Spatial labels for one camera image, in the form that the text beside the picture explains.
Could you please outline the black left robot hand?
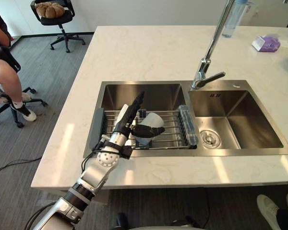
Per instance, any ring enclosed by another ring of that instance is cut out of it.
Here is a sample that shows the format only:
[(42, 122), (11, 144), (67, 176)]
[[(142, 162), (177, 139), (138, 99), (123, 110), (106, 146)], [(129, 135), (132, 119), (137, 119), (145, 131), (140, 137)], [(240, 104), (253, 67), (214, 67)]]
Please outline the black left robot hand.
[(137, 111), (140, 109), (144, 100), (144, 91), (141, 91), (133, 103), (129, 105), (121, 120), (115, 125), (112, 133), (121, 133), (125, 137), (129, 134), (140, 138), (153, 138), (165, 131), (164, 127), (151, 127), (146, 125), (133, 125), (132, 122), (136, 117)]

